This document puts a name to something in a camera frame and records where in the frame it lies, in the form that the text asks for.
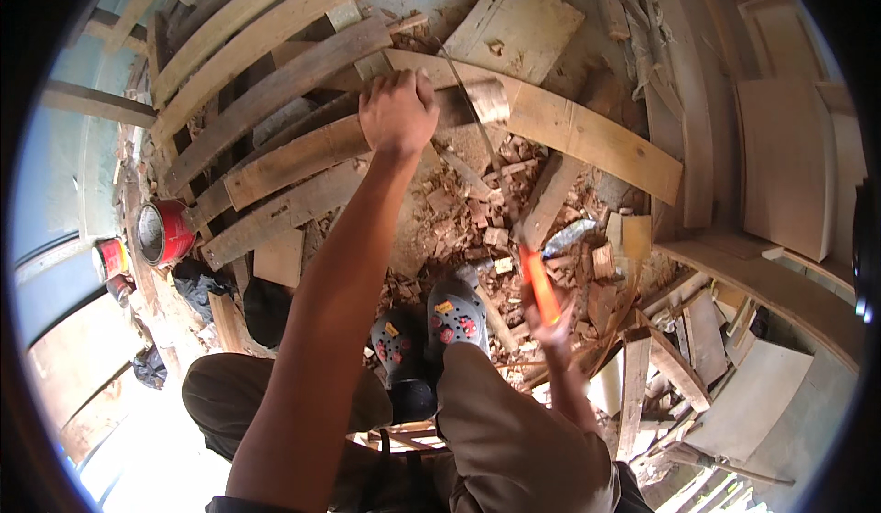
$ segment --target black plastic bag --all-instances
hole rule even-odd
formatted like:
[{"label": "black plastic bag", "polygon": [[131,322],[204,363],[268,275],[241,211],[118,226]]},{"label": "black plastic bag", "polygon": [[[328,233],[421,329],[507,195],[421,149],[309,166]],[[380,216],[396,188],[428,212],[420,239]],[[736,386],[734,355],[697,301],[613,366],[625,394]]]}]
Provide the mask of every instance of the black plastic bag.
[{"label": "black plastic bag", "polygon": [[254,341],[266,348],[281,343],[287,313],[291,310],[291,296],[279,284],[260,278],[251,278],[241,301],[245,308],[245,324]]},{"label": "black plastic bag", "polygon": [[187,300],[193,310],[199,313],[202,321],[214,321],[212,307],[208,303],[208,293],[216,296],[233,295],[235,287],[222,273],[215,273],[208,265],[187,257],[172,271],[174,288]]},{"label": "black plastic bag", "polygon": [[131,366],[135,370],[135,376],[138,381],[147,387],[155,390],[161,390],[162,385],[168,377],[168,370],[165,363],[162,362],[159,349],[156,345],[151,346],[143,353],[138,354],[131,361]]}]

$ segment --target orange saw handle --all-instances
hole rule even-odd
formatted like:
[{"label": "orange saw handle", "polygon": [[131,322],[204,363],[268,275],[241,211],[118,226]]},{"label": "orange saw handle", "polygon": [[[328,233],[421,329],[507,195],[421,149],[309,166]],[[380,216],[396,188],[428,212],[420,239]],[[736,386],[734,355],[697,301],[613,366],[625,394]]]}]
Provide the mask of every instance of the orange saw handle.
[{"label": "orange saw handle", "polygon": [[523,281],[532,284],[535,304],[538,306],[538,314],[542,317],[542,324],[553,325],[559,320],[559,302],[545,272],[542,254],[530,251],[523,244],[520,245],[519,252],[520,264],[523,266]]}]

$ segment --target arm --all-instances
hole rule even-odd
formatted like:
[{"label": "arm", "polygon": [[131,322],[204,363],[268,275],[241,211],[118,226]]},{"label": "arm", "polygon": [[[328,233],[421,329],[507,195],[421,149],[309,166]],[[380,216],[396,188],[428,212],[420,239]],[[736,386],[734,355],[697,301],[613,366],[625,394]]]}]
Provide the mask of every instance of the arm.
[{"label": "arm", "polygon": [[226,495],[327,510],[398,211],[437,125],[434,94],[423,72],[408,71],[377,78],[361,95],[358,114],[373,161],[301,281]]},{"label": "arm", "polygon": [[526,323],[532,337],[545,350],[551,379],[551,408],[572,421],[581,431],[602,436],[597,416],[590,401],[584,396],[584,374],[577,364],[572,364],[572,348],[569,343],[575,301],[572,296],[564,297],[559,291],[557,296],[562,310],[559,320],[551,326],[542,325],[532,287],[523,287]]}]

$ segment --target hand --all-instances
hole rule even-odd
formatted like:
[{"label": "hand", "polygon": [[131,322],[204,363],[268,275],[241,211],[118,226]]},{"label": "hand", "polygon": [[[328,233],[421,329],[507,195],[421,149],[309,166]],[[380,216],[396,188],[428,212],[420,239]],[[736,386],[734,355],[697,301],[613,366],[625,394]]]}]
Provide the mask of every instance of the hand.
[{"label": "hand", "polygon": [[523,316],[526,325],[530,329],[533,339],[545,349],[553,349],[555,352],[569,352],[569,334],[572,332],[572,313],[575,310],[575,294],[567,293],[554,286],[554,293],[559,302],[559,320],[552,325],[542,324],[541,314],[535,304],[535,293],[531,284],[524,284],[521,289],[523,300]]},{"label": "hand", "polygon": [[377,154],[418,159],[435,134],[441,108],[428,73],[405,70],[377,77],[358,98],[358,116],[368,144]]}]

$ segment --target pants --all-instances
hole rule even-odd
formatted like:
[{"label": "pants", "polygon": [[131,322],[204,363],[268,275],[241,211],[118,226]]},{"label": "pants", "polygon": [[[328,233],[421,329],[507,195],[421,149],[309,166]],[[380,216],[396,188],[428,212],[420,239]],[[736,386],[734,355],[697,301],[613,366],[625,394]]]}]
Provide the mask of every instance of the pants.
[{"label": "pants", "polygon": [[[243,354],[204,356],[190,367],[183,402],[206,445],[232,460],[259,408],[274,361]],[[423,459],[452,513],[612,511],[618,469],[598,435],[583,434],[554,411],[511,388],[476,346],[444,353],[436,417],[451,453]],[[387,426],[392,411],[379,379],[365,369],[352,400],[350,432]],[[291,430],[297,430],[292,419]],[[392,454],[375,504],[407,510],[410,478]],[[330,508],[354,511],[380,452],[346,441]]]}]

